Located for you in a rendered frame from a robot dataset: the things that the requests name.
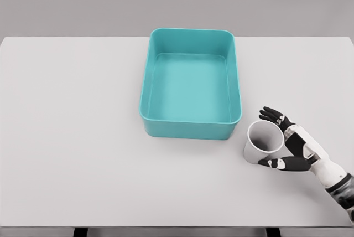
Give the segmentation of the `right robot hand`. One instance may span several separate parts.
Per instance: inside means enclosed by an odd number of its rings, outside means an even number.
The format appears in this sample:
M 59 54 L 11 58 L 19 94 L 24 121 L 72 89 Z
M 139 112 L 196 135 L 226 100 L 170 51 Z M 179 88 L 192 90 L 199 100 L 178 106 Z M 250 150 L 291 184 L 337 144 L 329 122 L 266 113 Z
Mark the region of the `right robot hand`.
M 283 113 L 270 107 L 260 111 L 259 118 L 274 123 L 284 135 L 284 144 L 291 156 L 275 159 L 261 159 L 258 164 L 281 171 L 305 172 L 312 171 L 318 177 L 329 178 L 330 169 L 320 158 L 319 150 L 310 142 L 310 138 L 300 132 L 300 126 L 291 122 Z

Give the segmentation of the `white paper cup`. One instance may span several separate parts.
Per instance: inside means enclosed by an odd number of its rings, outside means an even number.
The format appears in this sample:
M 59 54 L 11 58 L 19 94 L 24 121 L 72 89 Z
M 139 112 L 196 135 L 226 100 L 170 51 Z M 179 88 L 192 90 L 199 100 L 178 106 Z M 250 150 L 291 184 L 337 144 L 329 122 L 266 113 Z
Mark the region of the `white paper cup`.
M 265 120 L 255 121 L 248 127 L 244 159 L 252 164 L 275 156 L 284 146 L 284 135 L 280 128 Z

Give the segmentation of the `teal plastic basket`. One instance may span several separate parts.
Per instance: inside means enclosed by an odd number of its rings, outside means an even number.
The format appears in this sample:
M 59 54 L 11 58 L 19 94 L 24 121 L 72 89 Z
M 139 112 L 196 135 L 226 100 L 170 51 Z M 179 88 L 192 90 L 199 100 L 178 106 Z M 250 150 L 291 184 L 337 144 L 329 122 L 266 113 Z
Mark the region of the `teal plastic basket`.
M 218 29 L 153 30 L 139 113 L 153 137 L 230 138 L 242 117 L 234 35 Z

